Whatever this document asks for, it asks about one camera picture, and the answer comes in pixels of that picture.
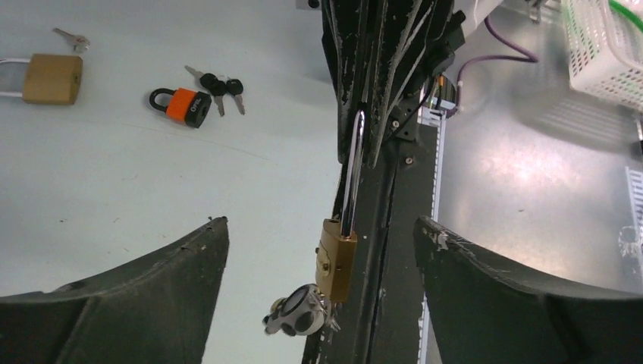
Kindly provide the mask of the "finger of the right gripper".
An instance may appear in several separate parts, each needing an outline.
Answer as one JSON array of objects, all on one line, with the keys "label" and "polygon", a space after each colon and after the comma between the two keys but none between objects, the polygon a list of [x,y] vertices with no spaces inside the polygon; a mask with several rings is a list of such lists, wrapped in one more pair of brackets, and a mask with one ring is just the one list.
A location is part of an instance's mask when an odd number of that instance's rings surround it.
[{"label": "finger of the right gripper", "polygon": [[353,119],[365,85],[369,1],[323,1],[322,38],[328,70],[337,100],[337,159],[348,158]]},{"label": "finger of the right gripper", "polygon": [[391,109],[452,17],[453,1],[380,1],[369,59],[366,164],[374,168]]}]

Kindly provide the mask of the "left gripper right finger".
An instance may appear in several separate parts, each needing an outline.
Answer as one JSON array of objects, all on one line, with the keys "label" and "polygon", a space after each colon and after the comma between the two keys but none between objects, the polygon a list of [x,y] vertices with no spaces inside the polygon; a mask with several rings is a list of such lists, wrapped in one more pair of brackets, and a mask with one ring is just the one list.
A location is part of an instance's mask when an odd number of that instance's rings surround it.
[{"label": "left gripper right finger", "polygon": [[426,216],[417,266],[445,363],[640,363],[642,297],[530,268]]}]

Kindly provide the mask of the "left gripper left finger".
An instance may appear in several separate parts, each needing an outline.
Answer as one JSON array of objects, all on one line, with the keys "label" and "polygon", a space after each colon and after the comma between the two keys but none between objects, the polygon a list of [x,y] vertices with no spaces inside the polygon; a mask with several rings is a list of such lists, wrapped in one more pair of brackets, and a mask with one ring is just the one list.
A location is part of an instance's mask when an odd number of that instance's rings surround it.
[{"label": "left gripper left finger", "polygon": [[200,363],[229,250],[227,218],[51,292],[1,299],[3,363]]}]

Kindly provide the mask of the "black keys bunch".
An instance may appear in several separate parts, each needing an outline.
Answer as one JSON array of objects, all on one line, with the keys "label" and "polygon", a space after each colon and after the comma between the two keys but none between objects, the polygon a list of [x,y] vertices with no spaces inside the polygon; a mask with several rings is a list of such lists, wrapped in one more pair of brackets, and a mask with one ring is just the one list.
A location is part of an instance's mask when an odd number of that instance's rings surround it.
[{"label": "black keys bunch", "polygon": [[184,68],[192,74],[198,84],[207,90],[213,97],[213,101],[217,107],[218,113],[221,117],[225,115],[223,97],[230,95],[233,97],[238,112],[241,115],[246,114],[245,105],[243,104],[243,83],[237,78],[218,77],[212,73],[204,73],[197,69],[184,65]]}]

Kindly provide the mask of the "small brass padlock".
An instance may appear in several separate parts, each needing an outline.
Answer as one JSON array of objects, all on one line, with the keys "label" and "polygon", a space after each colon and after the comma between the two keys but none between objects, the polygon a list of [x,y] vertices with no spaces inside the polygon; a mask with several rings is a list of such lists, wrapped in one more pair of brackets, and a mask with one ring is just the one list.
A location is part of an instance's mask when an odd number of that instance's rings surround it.
[{"label": "small brass padlock", "polygon": [[315,281],[320,294],[329,303],[345,303],[348,298],[358,240],[354,231],[354,221],[362,167],[365,122],[365,112],[357,111],[346,163],[341,214],[338,219],[323,221],[319,244],[315,251]]}]

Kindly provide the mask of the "orange black padlock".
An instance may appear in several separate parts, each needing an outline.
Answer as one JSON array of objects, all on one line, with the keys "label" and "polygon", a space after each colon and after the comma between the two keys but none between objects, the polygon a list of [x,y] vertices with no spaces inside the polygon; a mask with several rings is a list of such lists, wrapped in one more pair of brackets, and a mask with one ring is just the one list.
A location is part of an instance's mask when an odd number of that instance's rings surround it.
[{"label": "orange black padlock", "polygon": [[171,120],[198,129],[209,113],[212,97],[191,89],[159,88],[149,94],[149,104]]}]

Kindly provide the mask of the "large brass padlock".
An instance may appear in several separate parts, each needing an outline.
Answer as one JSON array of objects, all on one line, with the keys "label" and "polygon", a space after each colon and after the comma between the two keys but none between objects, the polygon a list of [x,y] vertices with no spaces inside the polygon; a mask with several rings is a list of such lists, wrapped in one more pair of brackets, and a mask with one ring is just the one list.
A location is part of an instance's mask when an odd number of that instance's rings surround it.
[{"label": "large brass padlock", "polygon": [[35,105],[74,105],[83,76],[83,59],[78,55],[33,54],[27,58],[2,58],[1,65],[27,66],[23,90],[1,91],[2,97],[21,99]]}]

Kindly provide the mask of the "silver key of large padlock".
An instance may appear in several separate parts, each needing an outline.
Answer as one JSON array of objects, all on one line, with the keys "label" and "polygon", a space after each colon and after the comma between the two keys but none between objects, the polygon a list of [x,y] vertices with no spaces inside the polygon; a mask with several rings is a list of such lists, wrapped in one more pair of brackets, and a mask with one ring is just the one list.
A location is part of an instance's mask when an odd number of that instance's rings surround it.
[{"label": "silver key of large padlock", "polygon": [[83,35],[69,33],[57,27],[53,28],[52,31],[62,36],[77,54],[86,52],[90,47],[90,41]]}]

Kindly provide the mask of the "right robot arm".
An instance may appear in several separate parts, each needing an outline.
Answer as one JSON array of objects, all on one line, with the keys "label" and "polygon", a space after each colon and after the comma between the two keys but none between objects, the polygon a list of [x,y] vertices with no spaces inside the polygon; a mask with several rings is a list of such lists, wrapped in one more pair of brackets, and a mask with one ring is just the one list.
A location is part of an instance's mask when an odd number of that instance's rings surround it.
[{"label": "right robot arm", "polygon": [[365,163],[374,167],[387,119],[455,52],[499,1],[322,1],[321,43],[337,97],[337,159],[353,119],[368,116]]}]

